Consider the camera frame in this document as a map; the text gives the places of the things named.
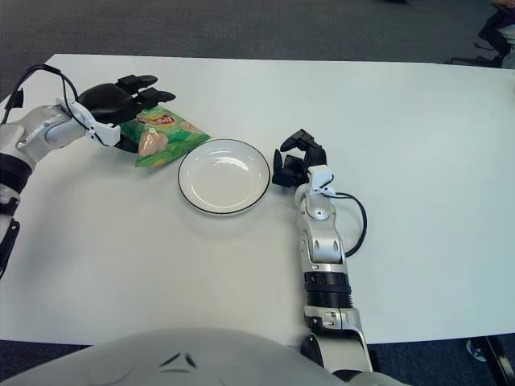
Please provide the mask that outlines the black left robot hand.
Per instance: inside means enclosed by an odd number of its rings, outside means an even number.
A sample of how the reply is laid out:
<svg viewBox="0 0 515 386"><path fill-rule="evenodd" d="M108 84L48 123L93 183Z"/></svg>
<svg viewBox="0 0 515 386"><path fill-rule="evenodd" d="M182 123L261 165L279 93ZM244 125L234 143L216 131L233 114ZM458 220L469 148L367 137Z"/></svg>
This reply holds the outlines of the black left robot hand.
<svg viewBox="0 0 515 386"><path fill-rule="evenodd" d="M116 83L99 84L84 91L78 101L96 121L111 125L124 124L134 120L143 110L175 99L173 93L151 87L157 80L152 75L125 76Z"/></svg>

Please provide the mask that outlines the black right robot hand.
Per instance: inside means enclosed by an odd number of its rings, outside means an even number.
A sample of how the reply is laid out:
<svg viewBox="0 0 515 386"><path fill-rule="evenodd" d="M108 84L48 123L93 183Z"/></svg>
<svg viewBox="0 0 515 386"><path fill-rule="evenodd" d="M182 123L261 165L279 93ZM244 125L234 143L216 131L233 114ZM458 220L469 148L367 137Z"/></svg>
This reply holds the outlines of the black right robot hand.
<svg viewBox="0 0 515 386"><path fill-rule="evenodd" d="M303 152L303 157L295 157L287 154L285 158L282 153L298 149ZM308 183L308 169L311 166L327 164L327 155L323 147L315 142L313 136L307 131L300 129L290 135L279 149L274 151L272 183L282 187L299 187Z"/></svg>

